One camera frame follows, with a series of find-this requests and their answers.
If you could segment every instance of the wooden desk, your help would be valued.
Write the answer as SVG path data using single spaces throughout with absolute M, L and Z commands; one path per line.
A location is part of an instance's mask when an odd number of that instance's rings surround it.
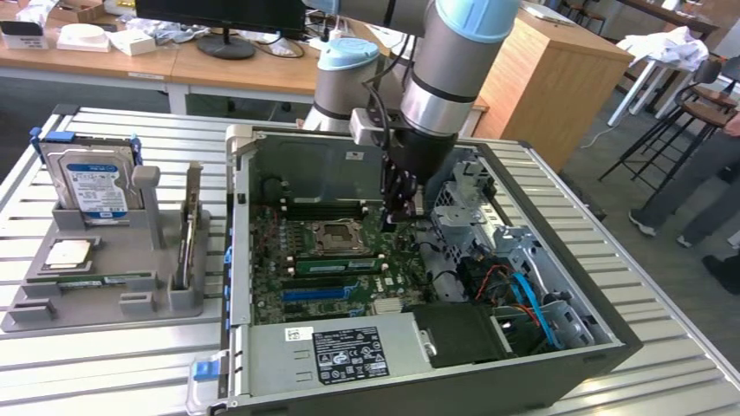
M 305 55 L 297 59 L 256 51 L 244 61 L 225 61 L 205 55 L 196 44 L 188 42 L 180 45 L 171 80 L 188 86 L 185 94 L 311 103 L 316 92 L 319 51 L 305 45 L 303 48 Z M 221 94 L 224 90 L 249 91 L 249 95 Z
M 560 171 L 632 55 L 580 26 L 519 12 L 481 91 L 475 137 L 528 142 Z
M 17 11 L 17 4 L 0 2 L 0 20 L 13 20 Z M 113 17 L 107 16 L 101 22 L 112 23 Z M 55 74 L 67 74 L 71 75 L 68 81 L 76 79 L 79 82 L 83 82 L 84 78 L 75 78 L 75 75 L 92 75 L 96 77 L 93 84 L 163 89 L 161 82 L 169 81 L 172 65 L 177 56 L 175 49 L 159 49 L 151 54 L 136 57 L 119 51 L 97 54 L 60 50 L 56 49 L 59 28 L 67 24 L 69 23 L 55 19 L 48 20 L 45 33 L 51 49 L 8 49 L 0 42 L 0 67 L 3 67 L 0 75 L 23 75 L 17 77 L 61 81 L 56 79 Z

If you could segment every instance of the gray pants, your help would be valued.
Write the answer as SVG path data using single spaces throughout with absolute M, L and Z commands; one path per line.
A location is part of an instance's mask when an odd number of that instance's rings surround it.
M 649 227 L 660 227 L 701 184 L 725 166 L 739 161 L 740 137 L 731 137 L 717 132 L 700 146 L 675 180 L 652 198 L 635 219 Z M 691 244 L 699 243 L 733 217 L 737 211 L 740 211 L 740 180 L 735 181 L 709 208 L 687 225 L 685 241 Z

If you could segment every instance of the blue pcie slot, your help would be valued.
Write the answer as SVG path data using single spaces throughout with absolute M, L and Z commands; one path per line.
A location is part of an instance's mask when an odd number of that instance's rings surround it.
M 320 290 L 285 290 L 283 292 L 284 302 L 324 301 L 328 299 L 347 299 L 348 293 L 344 288 Z

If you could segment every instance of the ram module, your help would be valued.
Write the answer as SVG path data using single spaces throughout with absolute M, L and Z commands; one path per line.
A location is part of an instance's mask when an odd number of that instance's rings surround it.
M 365 258 L 323 258 L 296 259 L 293 267 L 288 269 L 296 278 L 316 276 L 363 276 L 379 275 L 384 269 L 384 259 Z

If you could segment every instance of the blue hard drive label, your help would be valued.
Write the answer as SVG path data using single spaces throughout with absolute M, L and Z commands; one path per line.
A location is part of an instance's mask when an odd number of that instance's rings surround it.
M 67 165 L 77 205 L 92 218 L 121 218 L 128 213 L 127 195 L 116 184 L 120 172 L 115 165 Z

